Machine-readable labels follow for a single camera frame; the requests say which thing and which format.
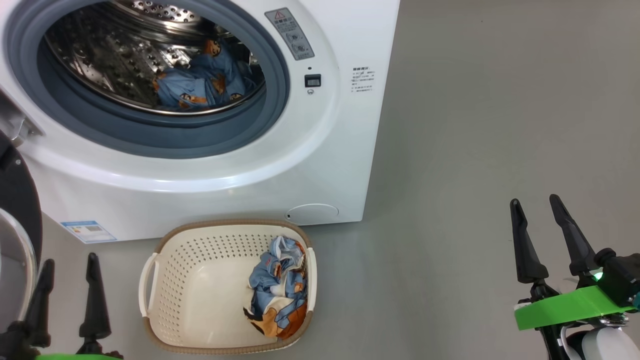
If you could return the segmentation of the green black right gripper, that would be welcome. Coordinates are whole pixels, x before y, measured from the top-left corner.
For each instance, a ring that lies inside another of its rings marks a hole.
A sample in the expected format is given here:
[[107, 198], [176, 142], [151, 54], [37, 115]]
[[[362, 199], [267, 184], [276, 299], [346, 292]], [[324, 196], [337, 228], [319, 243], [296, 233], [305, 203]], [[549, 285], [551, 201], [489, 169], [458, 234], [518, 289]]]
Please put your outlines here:
[[[519, 330], [551, 335], [545, 346], [552, 360], [637, 360], [639, 346], [623, 327], [627, 315], [639, 310], [640, 255], [619, 256], [610, 248], [595, 255], [560, 196], [551, 194], [549, 201], [565, 239], [571, 275], [589, 274], [598, 265], [601, 272], [594, 285], [519, 305], [514, 312]], [[512, 199], [509, 209], [518, 282], [546, 280], [549, 272], [530, 239], [519, 199]]]

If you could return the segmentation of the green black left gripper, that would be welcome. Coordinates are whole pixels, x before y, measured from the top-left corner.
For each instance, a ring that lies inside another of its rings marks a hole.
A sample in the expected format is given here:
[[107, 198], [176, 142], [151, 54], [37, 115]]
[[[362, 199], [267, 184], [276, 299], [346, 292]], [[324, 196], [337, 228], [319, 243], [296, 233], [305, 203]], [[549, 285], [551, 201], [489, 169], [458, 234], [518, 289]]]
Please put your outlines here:
[[41, 354], [36, 348], [51, 345], [49, 309], [54, 278], [55, 261], [47, 259], [42, 264], [38, 282], [30, 297], [25, 322], [15, 321], [1, 334], [2, 360], [122, 360], [123, 355], [119, 351], [103, 352], [98, 342], [109, 337], [112, 330], [99, 257], [93, 252], [87, 256], [86, 311], [78, 331], [78, 335], [85, 339], [83, 345], [77, 353]]

